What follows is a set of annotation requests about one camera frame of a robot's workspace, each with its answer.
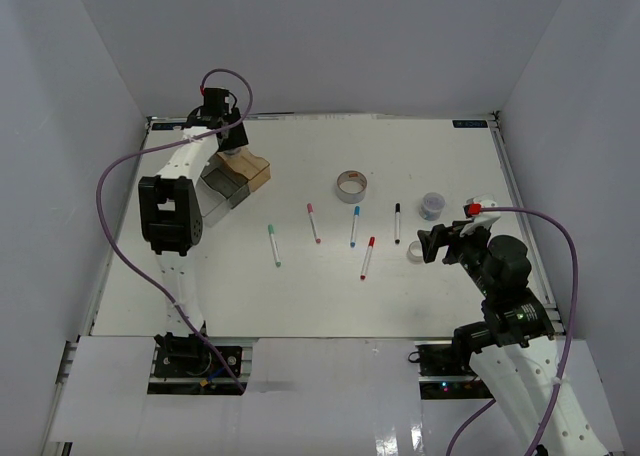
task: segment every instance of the blue marker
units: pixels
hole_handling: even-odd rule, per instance
[[[351,247],[356,247],[356,234],[358,233],[358,216],[360,216],[360,206],[353,210],[353,225],[351,226]]]

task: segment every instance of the pink marker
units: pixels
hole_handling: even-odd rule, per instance
[[[371,252],[373,251],[373,243],[375,242],[376,242],[376,238],[371,236],[371,238],[369,238],[369,246],[367,247],[367,254],[364,257],[362,272],[360,273],[360,279],[362,279],[363,281],[367,277],[367,271],[369,270],[369,262],[371,262]]]
[[[307,204],[307,211],[309,211],[309,221],[311,221],[311,229],[313,230],[313,237],[315,238],[316,243],[320,244],[322,240],[318,237],[318,229],[316,228],[316,220],[313,217],[313,206],[311,206],[311,203]]]

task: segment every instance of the black marker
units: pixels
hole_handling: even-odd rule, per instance
[[[400,244],[400,203],[396,203],[396,244]]]

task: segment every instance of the white table surface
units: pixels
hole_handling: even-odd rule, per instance
[[[489,129],[374,116],[249,121],[246,129],[250,150],[271,163],[271,180],[192,249],[211,336],[450,337],[456,327],[481,320],[482,296],[462,268],[439,261],[413,264],[406,250],[418,229],[433,225],[417,211],[426,192],[446,198],[437,222],[446,225],[464,218],[462,206],[474,196],[492,193],[499,204],[512,204]],[[179,136],[179,131],[153,131],[147,147]],[[155,174],[169,157],[166,151],[144,156],[136,182]],[[349,169],[369,180],[354,249],[349,247],[353,206],[334,192],[338,174]],[[308,202],[320,245],[312,237]],[[398,246],[393,241],[397,202],[402,205]],[[269,223],[276,230],[280,268],[271,254]],[[503,214],[493,234],[522,237],[513,214]],[[367,280],[360,281],[370,236],[376,244]],[[119,245],[160,280],[142,238],[136,188]],[[154,335],[164,332],[164,322],[162,294],[114,258],[92,334]]]

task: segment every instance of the clear plastic container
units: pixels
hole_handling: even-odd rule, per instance
[[[439,193],[427,193],[420,204],[420,216],[427,221],[435,221],[445,206],[444,196]]]

